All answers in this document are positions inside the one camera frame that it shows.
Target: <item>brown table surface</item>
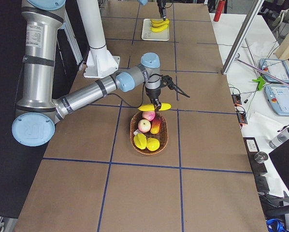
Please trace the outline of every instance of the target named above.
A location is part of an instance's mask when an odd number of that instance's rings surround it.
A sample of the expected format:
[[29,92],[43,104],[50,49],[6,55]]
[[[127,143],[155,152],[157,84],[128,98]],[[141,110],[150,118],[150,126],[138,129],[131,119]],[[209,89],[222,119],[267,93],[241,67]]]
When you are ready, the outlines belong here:
[[[141,30],[144,18],[159,17],[156,3],[107,1],[102,11],[121,69],[155,52],[161,73],[191,96],[162,90],[160,100],[172,104],[162,112],[166,148],[153,156],[134,150],[129,126],[137,109],[115,96],[66,116],[15,232],[267,231],[207,7],[175,3],[167,15],[170,40],[151,42]],[[79,72],[72,91],[93,81]],[[141,88],[116,93],[138,105]]]

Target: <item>label sticker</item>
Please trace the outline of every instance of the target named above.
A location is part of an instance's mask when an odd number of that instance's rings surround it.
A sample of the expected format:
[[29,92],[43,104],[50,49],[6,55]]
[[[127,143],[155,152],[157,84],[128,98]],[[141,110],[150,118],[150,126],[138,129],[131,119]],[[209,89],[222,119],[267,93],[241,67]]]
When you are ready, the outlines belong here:
[[246,144],[250,152],[258,152],[256,144],[253,139],[247,139]]
[[43,27],[36,25],[27,25],[26,46],[42,47]]

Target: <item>yellow fruit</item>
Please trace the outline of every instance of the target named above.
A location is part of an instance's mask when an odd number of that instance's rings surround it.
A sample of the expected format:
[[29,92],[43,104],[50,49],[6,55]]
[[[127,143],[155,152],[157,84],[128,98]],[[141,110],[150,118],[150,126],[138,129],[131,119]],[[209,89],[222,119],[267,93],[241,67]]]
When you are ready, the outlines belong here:
[[[162,103],[162,106],[159,111],[163,110],[169,110],[172,107],[169,103]],[[138,110],[140,111],[154,111],[154,105],[153,104],[144,104],[140,107],[138,107]]]
[[134,136],[134,143],[135,146],[138,147],[141,150],[144,150],[146,147],[146,136],[142,133],[139,133],[137,135]]
[[160,27],[160,26],[162,26],[162,25],[165,25],[165,24],[169,24],[169,20],[168,21],[164,21],[163,23],[151,23],[151,25],[152,25],[152,27],[154,27],[154,28],[158,28],[158,27]]
[[154,19],[151,19],[151,23],[164,23],[164,22],[167,22],[167,21],[169,22],[169,19],[167,19],[167,18],[166,18],[165,21],[162,20],[162,19],[161,19],[161,20],[154,20]]
[[153,32],[161,32],[164,31],[168,28],[168,24],[163,24],[162,26],[158,27],[158,28],[151,28],[151,31]]
[[159,140],[155,138],[148,138],[146,148],[148,148],[149,151],[156,151],[159,149]]

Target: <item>white table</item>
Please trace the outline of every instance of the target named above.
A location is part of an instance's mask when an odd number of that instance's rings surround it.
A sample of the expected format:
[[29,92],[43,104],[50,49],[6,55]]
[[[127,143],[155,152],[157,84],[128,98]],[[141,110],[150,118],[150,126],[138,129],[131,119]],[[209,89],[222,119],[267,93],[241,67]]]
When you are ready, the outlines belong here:
[[[213,24],[214,32],[216,35],[217,43],[219,44],[219,51],[223,63],[231,50],[231,46],[239,32],[239,29],[246,17],[243,14],[222,14],[218,22],[214,22],[214,14],[210,14]],[[269,30],[262,16],[258,15],[254,19],[246,39],[252,49],[255,61],[258,64],[260,58],[265,58],[268,54],[275,49],[279,44],[276,42],[275,37]],[[239,50],[240,59],[253,64],[250,53],[246,47],[246,43],[243,42],[242,47]],[[274,52],[270,58],[276,58]],[[256,79],[258,75],[255,71],[244,64],[235,61],[229,72],[227,73],[228,83],[230,86],[238,88],[241,93],[254,91],[257,87],[257,83],[252,82],[252,79]],[[248,97],[247,94],[242,94],[242,102]],[[255,93],[252,101],[243,103],[243,107],[247,111],[248,125],[243,126],[243,137],[255,137],[260,151],[264,151],[267,154],[272,151],[268,142],[278,134],[278,130],[283,126],[289,124],[289,117],[278,116],[275,114],[268,104],[267,98],[264,94],[264,90]],[[270,188],[270,194],[283,197],[283,191],[289,194],[286,186],[282,182],[279,174],[277,173],[272,162],[267,160],[265,163],[268,173],[265,175]]]

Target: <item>red fire extinguisher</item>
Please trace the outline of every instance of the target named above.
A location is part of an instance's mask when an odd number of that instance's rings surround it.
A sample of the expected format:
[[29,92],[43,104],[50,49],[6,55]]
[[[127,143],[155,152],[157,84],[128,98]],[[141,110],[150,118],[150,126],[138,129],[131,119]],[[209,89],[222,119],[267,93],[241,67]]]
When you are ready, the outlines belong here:
[[222,10],[224,9],[224,5],[225,5],[225,0],[220,0],[218,2],[217,11],[216,11],[216,14],[214,15],[213,21],[215,21],[215,22],[219,21]]

